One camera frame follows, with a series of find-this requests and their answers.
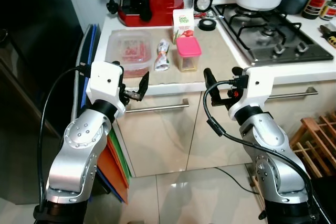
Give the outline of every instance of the gas stove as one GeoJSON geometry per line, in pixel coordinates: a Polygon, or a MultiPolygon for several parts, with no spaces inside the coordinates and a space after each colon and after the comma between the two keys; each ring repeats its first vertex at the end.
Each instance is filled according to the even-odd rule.
{"type": "Polygon", "coordinates": [[[301,23],[289,22],[287,14],[276,9],[258,12],[223,4],[215,5],[213,11],[224,16],[220,23],[251,65],[333,59],[300,30],[301,23]]]}

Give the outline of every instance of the transparent container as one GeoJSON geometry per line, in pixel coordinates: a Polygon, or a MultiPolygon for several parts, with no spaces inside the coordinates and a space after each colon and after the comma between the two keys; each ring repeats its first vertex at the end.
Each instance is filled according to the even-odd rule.
{"type": "Polygon", "coordinates": [[[153,66],[151,34],[146,31],[115,31],[109,37],[105,61],[119,61],[124,78],[142,77],[153,66]]]}
{"type": "Polygon", "coordinates": [[[181,72],[196,71],[202,54],[197,39],[195,37],[180,37],[177,38],[176,45],[179,52],[179,70],[181,72]]]}

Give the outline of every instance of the black cable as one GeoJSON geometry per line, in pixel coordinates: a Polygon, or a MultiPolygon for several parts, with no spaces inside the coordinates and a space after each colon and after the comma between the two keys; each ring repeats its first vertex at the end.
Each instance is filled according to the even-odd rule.
{"type": "Polygon", "coordinates": [[[312,184],[311,184],[311,181],[308,177],[308,175],[306,174],[306,172],[298,165],[296,164],[294,161],[292,161],[291,159],[289,159],[288,157],[280,154],[280,153],[277,153],[275,150],[270,150],[268,148],[265,148],[263,146],[258,146],[256,144],[253,144],[253,143],[250,143],[248,141],[245,141],[245,140],[242,140],[242,139],[239,139],[239,138],[236,138],[234,136],[231,136],[229,134],[226,133],[226,131],[223,129],[223,127],[221,125],[219,125],[215,120],[214,118],[211,116],[210,112],[209,112],[209,109],[207,107],[207,103],[206,103],[206,97],[208,96],[208,94],[210,93],[210,91],[212,89],[214,89],[215,87],[219,86],[219,85],[222,85],[222,84],[232,84],[232,81],[219,81],[215,84],[213,84],[211,87],[209,87],[204,95],[203,95],[203,107],[204,107],[204,110],[205,110],[205,113],[207,115],[207,117],[214,121],[214,123],[216,123],[216,126],[219,128],[219,130],[221,131],[221,133],[223,134],[223,136],[225,136],[226,138],[234,141],[234,142],[237,142],[237,143],[240,143],[240,144],[244,144],[246,146],[249,146],[251,148],[255,148],[257,150],[260,150],[262,152],[266,152],[266,153],[269,153],[275,157],[278,157],[280,159],[282,159],[283,161],[285,161],[285,163],[291,167],[293,170],[295,170],[300,176],[301,178],[303,179],[304,181],[304,186],[306,188],[306,191],[307,191],[307,195],[308,195],[308,204],[310,206],[313,206],[313,189],[312,189],[312,184]]]}
{"type": "Polygon", "coordinates": [[[45,201],[45,187],[44,187],[44,180],[43,180],[43,174],[42,174],[42,141],[43,141],[43,131],[44,131],[44,125],[46,121],[46,109],[48,105],[48,101],[50,99],[51,93],[54,90],[57,83],[62,79],[67,73],[70,73],[72,71],[78,70],[79,67],[70,68],[69,70],[62,73],[54,82],[54,84],[51,86],[51,89],[47,95],[46,102],[43,107],[42,115],[41,115],[41,121],[40,121],[40,129],[38,133],[38,142],[37,142],[37,175],[38,175],[38,183],[39,183],[39,211],[43,211],[44,207],[44,201],[45,201]]]}
{"type": "Polygon", "coordinates": [[[243,189],[243,190],[245,190],[245,191],[247,191],[247,192],[249,192],[249,193],[252,193],[252,194],[256,194],[256,195],[259,195],[259,193],[256,193],[255,191],[250,191],[250,190],[248,190],[248,189],[246,189],[246,188],[244,188],[233,176],[231,176],[231,174],[230,173],[228,173],[228,172],[226,172],[226,171],[224,171],[224,170],[222,170],[222,169],[220,169],[220,168],[218,168],[218,167],[215,167],[215,169],[217,169],[217,170],[221,170],[223,173],[225,173],[227,176],[229,176],[231,179],[233,179],[234,180],[234,182],[236,182],[237,183],[237,185],[241,188],[241,189],[243,189]]]}

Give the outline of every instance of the wooden crate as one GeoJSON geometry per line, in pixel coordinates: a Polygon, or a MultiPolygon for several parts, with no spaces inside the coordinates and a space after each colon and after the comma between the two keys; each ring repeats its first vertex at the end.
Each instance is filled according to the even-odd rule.
{"type": "Polygon", "coordinates": [[[336,114],[301,119],[302,126],[290,140],[292,150],[303,161],[310,177],[336,174],[336,114]]]}

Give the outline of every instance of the cabinet drawer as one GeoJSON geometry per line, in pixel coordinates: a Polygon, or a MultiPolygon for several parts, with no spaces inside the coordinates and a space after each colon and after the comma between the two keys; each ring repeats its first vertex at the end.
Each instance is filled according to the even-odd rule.
{"type": "MultiPolygon", "coordinates": [[[[227,97],[226,93],[227,90],[221,90],[221,97],[227,97]]],[[[300,127],[302,118],[316,118],[336,109],[335,81],[277,85],[273,87],[271,95],[282,95],[284,98],[267,100],[263,110],[271,113],[276,123],[290,138],[300,127]],[[315,88],[318,94],[305,95],[304,93],[309,87],[315,88]],[[288,96],[297,93],[302,95],[288,96]]],[[[219,124],[229,134],[241,138],[239,125],[228,117],[226,108],[224,106],[212,107],[210,96],[208,96],[207,102],[211,115],[219,124]]],[[[206,121],[203,104],[200,103],[188,160],[188,170],[251,162],[242,145],[225,137],[218,137],[206,121]]]]}
{"type": "Polygon", "coordinates": [[[263,110],[271,113],[276,123],[288,134],[289,138],[299,129],[302,118],[318,118],[336,108],[336,82],[276,85],[272,89],[272,95],[280,95],[305,93],[310,87],[313,87],[318,94],[270,99],[265,103],[263,110]]]}
{"type": "MultiPolygon", "coordinates": [[[[226,97],[226,93],[227,90],[221,90],[221,97],[226,97]]],[[[229,118],[225,106],[212,107],[210,95],[207,97],[207,104],[211,115],[218,123],[229,134],[240,138],[239,125],[229,118]]],[[[251,162],[250,157],[241,144],[235,143],[223,136],[218,137],[206,121],[207,116],[201,102],[198,108],[194,137],[189,155],[188,170],[251,162]]]]}
{"type": "Polygon", "coordinates": [[[186,170],[201,93],[132,101],[117,123],[136,177],[186,170]]]}

